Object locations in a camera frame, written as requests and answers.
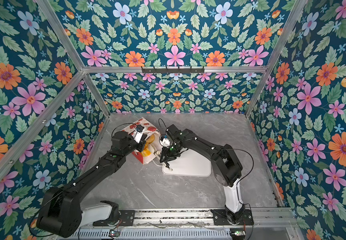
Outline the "red white paper bag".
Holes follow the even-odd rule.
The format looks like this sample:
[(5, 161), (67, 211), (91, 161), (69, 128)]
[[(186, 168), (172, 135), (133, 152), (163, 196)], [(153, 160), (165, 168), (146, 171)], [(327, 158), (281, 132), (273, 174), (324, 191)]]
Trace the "red white paper bag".
[(162, 146), (159, 139), (161, 133), (151, 122), (145, 118), (140, 118), (132, 124), (127, 124), (121, 131), (127, 132), (136, 139), (138, 139), (137, 136), (140, 136), (141, 143), (144, 146), (142, 150), (135, 150), (132, 154), (143, 165), (147, 165), (160, 158)]

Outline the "yellow ring bread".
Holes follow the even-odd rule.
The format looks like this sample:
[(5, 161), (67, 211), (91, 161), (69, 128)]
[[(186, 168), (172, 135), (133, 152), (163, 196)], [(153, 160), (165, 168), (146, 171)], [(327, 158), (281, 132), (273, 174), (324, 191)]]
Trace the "yellow ring bread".
[(146, 138), (146, 144), (147, 144), (147, 145), (152, 144), (152, 143), (155, 141), (155, 138), (156, 138), (156, 137), (155, 137), (154, 134), (150, 135), (149, 137)]

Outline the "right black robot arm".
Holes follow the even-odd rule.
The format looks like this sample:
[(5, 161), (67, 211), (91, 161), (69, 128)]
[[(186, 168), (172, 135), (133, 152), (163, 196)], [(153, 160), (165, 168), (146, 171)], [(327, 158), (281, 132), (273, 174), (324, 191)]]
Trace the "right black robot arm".
[(235, 151), (226, 144), (224, 146), (213, 144), (200, 138), (193, 131), (179, 130), (171, 125), (160, 136), (161, 150), (160, 162), (170, 166), (169, 162), (178, 159), (185, 150), (193, 150), (208, 159), (216, 180), (224, 187), (226, 203), (224, 217), (231, 225), (239, 224), (244, 217), (245, 204), (242, 199), (240, 183), (243, 166)]

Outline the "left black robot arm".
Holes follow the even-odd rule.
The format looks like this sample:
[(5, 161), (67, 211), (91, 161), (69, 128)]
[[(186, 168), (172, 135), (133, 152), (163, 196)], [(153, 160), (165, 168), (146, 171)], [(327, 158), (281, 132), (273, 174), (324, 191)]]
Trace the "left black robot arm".
[(68, 238), (80, 227), (94, 222), (116, 225), (121, 220), (118, 204), (101, 201), (95, 206), (81, 208), (82, 200), (99, 183), (117, 172), (126, 162), (126, 157), (135, 150), (142, 151), (146, 144), (145, 128), (137, 125), (135, 135), (119, 131), (112, 137), (111, 149), (97, 164), (75, 181), (60, 188), (46, 191), (38, 212), (36, 227), (51, 234)]

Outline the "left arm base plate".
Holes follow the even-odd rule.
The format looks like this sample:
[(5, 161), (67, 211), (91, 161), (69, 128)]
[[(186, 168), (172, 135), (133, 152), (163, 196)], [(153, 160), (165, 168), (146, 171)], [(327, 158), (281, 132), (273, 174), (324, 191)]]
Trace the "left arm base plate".
[(115, 210), (105, 220), (96, 221), (93, 223), (95, 227), (129, 227), (132, 226), (135, 220), (134, 210)]

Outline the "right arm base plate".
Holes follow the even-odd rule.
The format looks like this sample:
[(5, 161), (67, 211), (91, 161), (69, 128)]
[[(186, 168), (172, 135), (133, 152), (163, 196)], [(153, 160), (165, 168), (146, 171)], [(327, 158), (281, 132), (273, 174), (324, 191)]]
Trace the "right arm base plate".
[(216, 226), (253, 226), (254, 220), (252, 211), (241, 208), (238, 212), (232, 213), (228, 209), (212, 209), (214, 225)]

